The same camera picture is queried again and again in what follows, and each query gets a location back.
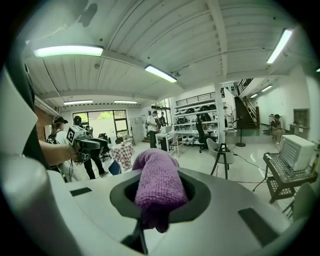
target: brick wall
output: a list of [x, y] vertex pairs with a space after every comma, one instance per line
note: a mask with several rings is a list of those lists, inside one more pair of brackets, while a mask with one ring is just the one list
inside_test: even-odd
[[34, 106], [34, 112], [38, 117], [38, 121], [35, 125], [38, 139], [45, 142], [45, 126], [51, 125], [54, 117], [36, 106]]

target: floral tablecloth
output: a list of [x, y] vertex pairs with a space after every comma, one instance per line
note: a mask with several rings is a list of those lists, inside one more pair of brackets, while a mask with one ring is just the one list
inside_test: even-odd
[[116, 160], [118, 163], [121, 163], [125, 170], [128, 170], [131, 167], [131, 157], [133, 156], [134, 152], [135, 149], [129, 142], [125, 143], [124, 146], [121, 144], [114, 145], [110, 149], [112, 159]]

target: man in white shirt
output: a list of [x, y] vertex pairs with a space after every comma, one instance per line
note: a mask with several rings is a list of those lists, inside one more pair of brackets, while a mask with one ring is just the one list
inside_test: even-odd
[[153, 111], [152, 115], [149, 115], [146, 119], [146, 124], [148, 125], [148, 133], [150, 136], [150, 148], [155, 149], [156, 146], [156, 133], [157, 133], [157, 122], [155, 117], [157, 116], [157, 111]]

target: seated person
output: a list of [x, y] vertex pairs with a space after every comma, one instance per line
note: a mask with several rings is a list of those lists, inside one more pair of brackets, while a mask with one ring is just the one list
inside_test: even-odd
[[281, 127], [280, 115], [274, 115], [274, 120], [270, 123], [271, 134], [275, 136], [275, 143], [280, 145], [281, 136], [285, 134], [285, 131]]

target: mesh shelf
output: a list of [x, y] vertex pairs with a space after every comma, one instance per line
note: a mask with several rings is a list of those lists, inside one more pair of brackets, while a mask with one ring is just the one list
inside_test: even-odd
[[279, 177], [283, 182], [294, 182], [310, 177], [304, 170], [293, 170], [286, 161], [279, 156], [271, 158], [270, 162], [277, 170]]
[[[270, 191], [270, 194], [271, 194], [271, 197], [274, 196], [277, 188], [278, 188], [278, 183], [277, 181], [275, 180], [274, 177], [268, 177], [267, 180], [266, 180], [266, 184], [269, 188], [269, 191]], [[290, 188], [283, 188], [281, 190], [281, 192], [274, 198], [275, 200], [278, 200], [278, 199], [285, 199], [285, 198], [291, 198], [293, 197], [295, 194], [295, 190], [290, 187]]]

